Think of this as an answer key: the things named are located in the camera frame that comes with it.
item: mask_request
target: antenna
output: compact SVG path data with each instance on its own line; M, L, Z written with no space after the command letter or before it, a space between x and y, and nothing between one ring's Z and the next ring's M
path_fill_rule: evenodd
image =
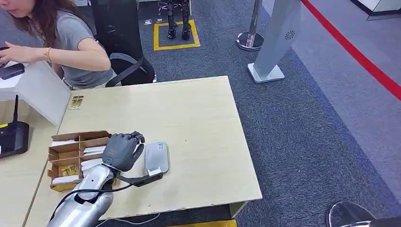
M13 122L18 121L18 95L15 95L15 106L14 106L14 119Z

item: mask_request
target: cardboard box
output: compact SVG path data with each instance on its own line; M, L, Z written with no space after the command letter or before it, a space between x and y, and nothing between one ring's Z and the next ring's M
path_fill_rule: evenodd
M88 131L77 132L52 136L53 141L76 140L76 143L58 145L49 147L48 161L52 164L52 168L47 170L47 175L53 180L56 177L64 176L68 169L78 169L78 179L66 182L50 184L50 188L62 192L73 189L83 179L81 171L81 163L86 160L101 158L102 154L86 155L83 150L85 148L99 147L107 145L111 134L107 131Z

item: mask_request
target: woman's arm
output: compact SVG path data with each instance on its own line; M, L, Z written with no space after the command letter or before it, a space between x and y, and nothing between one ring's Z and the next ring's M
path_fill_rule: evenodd
M105 71L111 67L110 60L104 49L92 38L83 39L78 44L78 51L67 51L51 48L32 48L17 46L6 42L9 47L0 51L0 62L16 61L31 63L47 61L47 53L52 63L68 67L88 70Z

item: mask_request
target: robotic hand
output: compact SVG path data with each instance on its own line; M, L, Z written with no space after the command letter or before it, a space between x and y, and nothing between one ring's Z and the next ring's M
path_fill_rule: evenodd
M103 164L91 168L82 182L60 201L47 226L92 227L111 206L113 192L160 180L163 177L161 171L139 178L121 176L121 172L129 171L138 160L145 147L144 142L143 135L136 131L111 136L103 152ZM129 185L113 190L115 177Z

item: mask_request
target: black phone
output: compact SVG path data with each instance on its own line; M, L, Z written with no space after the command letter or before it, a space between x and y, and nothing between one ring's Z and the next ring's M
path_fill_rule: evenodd
M0 78L9 79L25 72L25 66L21 63L0 68Z

